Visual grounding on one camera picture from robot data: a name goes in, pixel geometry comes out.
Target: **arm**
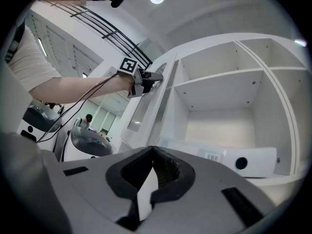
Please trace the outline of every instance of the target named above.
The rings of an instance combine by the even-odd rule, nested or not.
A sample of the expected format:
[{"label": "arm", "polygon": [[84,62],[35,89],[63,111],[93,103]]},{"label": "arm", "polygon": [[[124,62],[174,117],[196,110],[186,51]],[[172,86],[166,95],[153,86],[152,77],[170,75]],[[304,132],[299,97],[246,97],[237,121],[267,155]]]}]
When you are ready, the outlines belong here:
[{"label": "arm", "polygon": [[[88,89],[107,78],[53,78],[29,91],[33,98],[53,103],[76,102]],[[94,93],[92,98],[118,91],[130,91],[131,76],[114,77]]]},{"label": "arm", "polygon": [[[76,102],[88,89],[107,79],[61,77],[44,58],[33,34],[27,27],[25,27],[19,48],[9,62],[9,66],[33,98],[59,104]],[[114,77],[104,84],[93,97],[122,90],[129,91],[133,83],[134,80],[129,75]]]}]

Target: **wrist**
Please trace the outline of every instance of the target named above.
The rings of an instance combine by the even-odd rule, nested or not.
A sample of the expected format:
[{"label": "wrist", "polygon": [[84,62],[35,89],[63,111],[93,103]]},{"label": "wrist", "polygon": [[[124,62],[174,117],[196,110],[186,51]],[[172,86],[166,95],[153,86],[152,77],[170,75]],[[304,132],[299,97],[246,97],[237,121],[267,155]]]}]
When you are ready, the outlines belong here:
[{"label": "wrist", "polygon": [[131,86],[134,85],[135,80],[131,75],[122,74],[119,77],[116,77],[118,79],[118,83],[120,85],[121,90],[126,90],[130,92]]}]

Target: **shelf compartment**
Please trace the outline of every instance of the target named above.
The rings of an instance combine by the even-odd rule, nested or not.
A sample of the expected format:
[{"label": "shelf compartment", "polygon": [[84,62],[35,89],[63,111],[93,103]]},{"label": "shelf compartment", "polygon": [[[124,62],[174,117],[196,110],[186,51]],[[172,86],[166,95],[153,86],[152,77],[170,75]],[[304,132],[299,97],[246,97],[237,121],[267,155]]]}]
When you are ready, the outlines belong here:
[{"label": "shelf compartment", "polygon": [[210,47],[182,59],[190,79],[259,68],[257,60],[236,42]]},{"label": "shelf compartment", "polygon": [[301,164],[309,162],[312,148],[312,76],[304,68],[276,67],[270,70],[281,84],[292,108],[294,127],[299,137],[297,171],[302,172],[308,166]]},{"label": "shelf compartment", "polygon": [[250,69],[191,80],[170,95],[161,136],[232,148],[277,149],[274,173],[294,170],[282,95],[266,72]]},{"label": "shelf compartment", "polygon": [[295,55],[273,39],[251,39],[240,42],[253,51],[268,67],[304,67]]}]

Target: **white robot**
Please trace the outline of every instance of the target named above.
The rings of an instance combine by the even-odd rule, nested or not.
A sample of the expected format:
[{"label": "white robot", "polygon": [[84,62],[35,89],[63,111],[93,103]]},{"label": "white robot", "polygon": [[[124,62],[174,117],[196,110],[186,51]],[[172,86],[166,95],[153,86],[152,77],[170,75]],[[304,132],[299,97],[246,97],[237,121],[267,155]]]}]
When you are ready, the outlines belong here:
[{"label": "white robot", "polygon": [[63,145],[61,161],[96,158],[112,154],[110,143],[97,133],[74,126]]},{"label": "white robot", "polygon": [[[52,124],[58,119],[59,115],[52,109],[38,100],[33,100],[27,108],[23,119],[19,125],[17,133],[37,142]],[[52,130],[47,133],[44,140],[51,138],[60,128],[61,121],[57,122]],[[55,134],[51,139],[38,143],[43,150],[53,151],[58,135]]]}]

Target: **black railing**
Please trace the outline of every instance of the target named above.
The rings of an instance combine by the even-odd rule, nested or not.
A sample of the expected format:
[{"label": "black railing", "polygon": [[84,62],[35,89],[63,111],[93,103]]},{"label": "black railing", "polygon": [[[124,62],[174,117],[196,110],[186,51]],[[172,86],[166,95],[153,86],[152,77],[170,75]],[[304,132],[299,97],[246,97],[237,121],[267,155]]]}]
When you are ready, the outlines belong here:
[{"label": "black railing", "polygon": [[144,54],[144,52],[135,45],[128,37],[120,30],[113,26],[103,17],[81,5],[71,5],[69,3],[54,3],[45,0],[51,6],[55,6],[70,14],[70,17],[82,21],[93,32],[97,33],[102,39],[109,41],[123,55],[137,59],[139,67],[147,69],[153,62]]}]

